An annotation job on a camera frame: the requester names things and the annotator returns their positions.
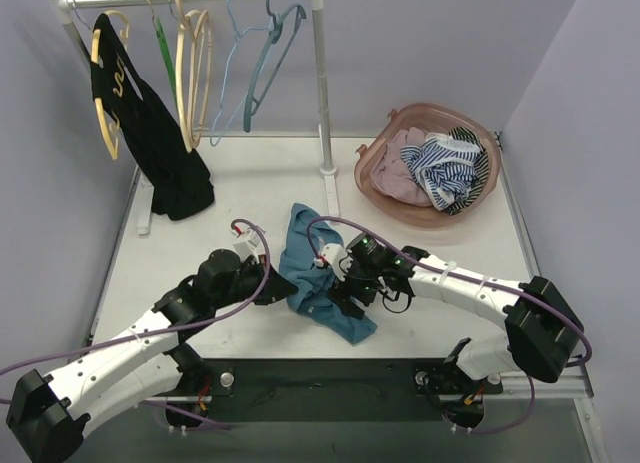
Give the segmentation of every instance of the blue plastic hanger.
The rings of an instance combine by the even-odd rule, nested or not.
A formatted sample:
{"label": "blue plastic hanger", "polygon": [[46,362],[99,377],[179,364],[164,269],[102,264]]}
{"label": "blue plastic hanger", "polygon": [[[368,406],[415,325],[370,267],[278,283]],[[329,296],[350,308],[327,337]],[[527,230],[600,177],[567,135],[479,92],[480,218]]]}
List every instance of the blue plastic hanger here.
{"label": "blue plastic hanger", "polygon": [[[262,53],[258,58],[256,67],[253,70],[253,76],[251,77],[251,82],[249,83],[249,90],[247,91],[247,98],[244,104],[244,124],[243,124],[244,131],[247,133],[251,131],[251,118],[255,116],[255,114],[258,112],[258,108],[260,108],[260,105],[264,101],[265,96],[267,96],[267,92],[271,87],[271,83],[273,83],[273,80],[276,77],[276,74],[278,73],[278,70],[280,69],[282,62],[284,61],[284,58],[287,56],[287,53],[289,52],[289,48],[291,48],[291,44],[293,43],[293,40],[296,37],[298,30],[300,29],[302,20],[307,19],[306,11],[304,11],[304,8],[302,7],[302,5],[299,5],[298,3],[291,5],[289,8],[285,10],[284,13],[282,13],[282,15],[279,15],[278,13],[273,13],[271,11],[271,0],[266,0],[266,5],[267,5],[267,14],[271,17],[273,22],[273,28],[271,29],[271,31],[269,31],[269,36],[267,37],[267,41],[265,42],[264,47],[262,48]],[[271,77],[267,81],[267,84],[264,87],[264,90],[262,90],[262,94],[260,95],[259,98],[256,98],[254,96],[254,93],[256,91],[256,84],[258,82],[260,72],[264,67],[264,63],[267,58],[267,55],[271,51],[271,47],[276,43],[278,43],[278,40],[280,40],[280,37],[282,36],[282,27],[284,25],[284,22],[287,19],[287,17],[293,12],[293,10],[296,10],[295,11],[296,19],[293,25],[293,33],[291,34],[291,38],[289,38],[289,42],[287,43],[287,46],[285,46],[284,51],[282,52],[282,56],[280,57],[280,60],[276,64],[276,67],[274,68]]]}
{"label": "blue plastic hanger", "polygon": [[[251,26],[249,28],[246,28],[242,32],[240,30],[238,30],[238,25],[236,23],[236,19],[233,16],[233,11],[231,11],[231,0],[227,0],[227,13],[229,14],[229,19],[231,20],[231,24],[233,25],[234,43],[233,43],[233,48],[231,48],[231,51],[229,52],[229,57],[227,58],[227,64],[226,64],[225,69],[224,69],[224,79],[222,80],[222,90],[220,91],[220,103],[218,105],[218,114],[216,115],[215,119],[213,120],[213,125],[211,127],[212,136],[211,136],[211,138],[209,140],[209,142],[211,143],[211,146],[217,146],[218,143],[220,143],[220,140],[226,135],[227,131],[229,130],[229,126],[231,126],[231,123],[235,119],[236,114],[240,110],[240,107],[244,104],[244,102],[247,99],[247,93],[245,93],[244,96],[242,97],[242,100],[240,100],[240,103],[238,104],[238,106],[236,107],[234,112],[231,114],[231,118],[229,118],[229,120],[227,121],[227,124],[224,126],[223,130],[220,132],[220,134],[218,135],[218,137],[214,141],[215,132],[216,132],[216,126],[218,125],[218,120],[222,116],[222,112],[224,110],[224,98],[225,98],[225,92],[226,92],[226,89],[227,89],[227,81],[228,81],[228,78],[229,78],[229,67],[231,66],[231,60],[233,59],[233,56],[234,56],[234,54],[236,52],[236,49],[238,48],[238,43],[240,43],[240,40],[242,38],[244,38],[244,36],[247,33],[249,33],[250,31],[270,31],[270,30],[273,29],[272,22],[269,22],[269,24],[266,25],[266,26],[260,26],[260,27]],[[264,65],[267,63],[267,61],[269,59],[269,56],[270,55],[267,55],[267,57],[265,58],[264,62],[262,63],[262,66],[260,67],[260,71],[258,72],[259,74],[262,73],[262,70],[264,69]]]}

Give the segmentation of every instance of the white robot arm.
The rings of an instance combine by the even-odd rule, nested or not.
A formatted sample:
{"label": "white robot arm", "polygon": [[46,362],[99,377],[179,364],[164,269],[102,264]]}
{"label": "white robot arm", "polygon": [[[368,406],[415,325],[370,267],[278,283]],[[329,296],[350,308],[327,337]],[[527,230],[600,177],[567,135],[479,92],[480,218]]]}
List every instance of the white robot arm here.
{"label": "white robot arm", "polygon": [[[196,275],[166,293],[113,340],[66,366],[41,375],[32,370],[14,390],[7,415],[31,461],[62,462],[97,427],[145,399],[174,390],[183,377],[203,373],[204,362],[186,343],[210,325],[216,311],[247,299],[264,277],[259,239],[238,236],[236,251],[216,250]],[[271,268],[253,300],[268,305],[297,292]]]}
{"label": "white robot arm", "polygon": [[[369,306],[377,294],[394,300],[404,294],[408,305],[414,297],[431,298],[474,313],[501,328],[504,333],[497,337],[463,340],[451,355],[470,380],[522,370],[544,382],[557,381],[578,336],[523,296],[542,300],[580,330],[582,325],[550,281],[538,276],[527,283],[490,278],[410,246],[402,253],[405,256],[362,233],[346,248],[325,245],[315,262],[332,268],[336,282],[329,297],[344,314],[354,318],[364,316],[357,303]],[[409,260],[419,261],[421,266]]]}

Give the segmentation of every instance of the green hanger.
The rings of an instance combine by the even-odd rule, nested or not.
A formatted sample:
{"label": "green hanger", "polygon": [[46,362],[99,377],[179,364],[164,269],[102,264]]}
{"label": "green hanger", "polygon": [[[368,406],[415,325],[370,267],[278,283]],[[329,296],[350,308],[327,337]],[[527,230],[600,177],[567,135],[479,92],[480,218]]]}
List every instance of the green hanger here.
{"label": "green hanger", "polygon": [[162,59],[164,60],[164,66],[167,69],[167,75],[169,76],[169,83],[171,84],[171,91],[173,92],[173,101],[177,105],[176,95],[176,71],[173,67],[173,60],[171,58],[171,52],[169,51],[169,45],[167,45],[167,37],[164,34],[164,28],[160,18],[156,16],[156,12],[153,9],[153,5],[149,0],[149,7],[151,8],[151,21],[153,22],[153,28],[156,30],[156,38],[158,40],[158,46],[160,46],[160,53],[162,53]]}

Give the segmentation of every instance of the gray wall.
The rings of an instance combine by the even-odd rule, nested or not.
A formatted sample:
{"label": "gray wall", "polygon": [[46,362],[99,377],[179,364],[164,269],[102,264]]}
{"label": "gray wall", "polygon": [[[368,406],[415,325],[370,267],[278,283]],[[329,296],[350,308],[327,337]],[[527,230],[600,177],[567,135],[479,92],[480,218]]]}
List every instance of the gray wall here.
{"label": "gray wall", "polygon": [[[416,101],[451,106],[490,129],[502,129],[574,1],[326,0],[334,133],[377,134],[390,109]],[[274,7],[282,11],[291,2],[278,0]],[[194,8],[209,8],[214,17],[216,109],[211,111],[212,122],[233,38],[224,2],[188,7]],[[240,28],[268,21],[263,0],[236,1],[234,10]],[[170,101],[151,12],[147,8],[125,11],[134,24],[133,61]],[[166,7],[157,11],[174,51],[177,23]],[[88,10],[82,14],[90,24],[97,15]],[[249,41],[243,40],[232,67],[229,107],[235,108],[246,91],[264,38],[254,34]],[[255,131],[317,131],[314,61],[308,22],[256,116]]]}
{"label": "gray wall", "polygon": [[[0,367],[81,343],[133,175],[65,38],[43,0],[0,0]],[[26,461],[0,412],[0,461]]]}
{"label": "gray wall", "polygon": [[640,0],[577,0],[506,127],[505,156],[542,272],[595,347],[615,462],[638,461]]}

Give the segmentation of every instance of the pink basket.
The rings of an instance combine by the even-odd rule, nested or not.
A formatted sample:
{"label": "pink basket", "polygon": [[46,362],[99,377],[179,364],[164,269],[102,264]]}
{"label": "pink basket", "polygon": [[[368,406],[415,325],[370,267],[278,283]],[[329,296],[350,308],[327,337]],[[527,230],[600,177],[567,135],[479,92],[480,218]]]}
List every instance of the pink basket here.
{"label": "pink basket", "polygon": [[[375,141],[367,148],[362,145],[357,152],[360,159],[356,163],[354,175],[356,184],[362,194],[375,206],[397,220],[421,228],[441,228],[450,225],[468,215],[477,208],[486,196],[493,191],[500,173],[501,155],[498,144],[491,134],[475,121],[449,110],[442,106],[428,103],[415,103],[404,107],[400,111],[393,110],[390,113],[391,122],[380,133]],[[436,210],[433,207],[420,208],[395,200],[390,196],[378,192],[371,184],[371,169],[385,154],[385,145],[398,130],[419,128],[424,132],[448,133],[451,129],[462,126],[478,137],[480,144],[486,148],[489,156],[489,178],[487,179],[480,196],[460,213],[450,216],[447,213]]]}

